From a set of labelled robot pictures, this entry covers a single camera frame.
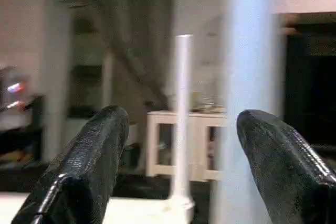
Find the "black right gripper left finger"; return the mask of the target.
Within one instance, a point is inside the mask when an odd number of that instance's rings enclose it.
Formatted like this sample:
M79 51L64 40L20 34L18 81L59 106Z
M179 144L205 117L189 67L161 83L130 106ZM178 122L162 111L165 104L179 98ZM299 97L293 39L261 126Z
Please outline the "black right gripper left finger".
M125 109L103 108L49 164L12 223L102 223L128 133Z

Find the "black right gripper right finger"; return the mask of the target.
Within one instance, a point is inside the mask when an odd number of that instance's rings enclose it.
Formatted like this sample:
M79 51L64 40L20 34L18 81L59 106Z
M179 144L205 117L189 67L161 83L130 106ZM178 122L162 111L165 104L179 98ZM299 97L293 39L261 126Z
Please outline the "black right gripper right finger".
M272 223L335 223L335 170L292 126L245 110L236 129Z

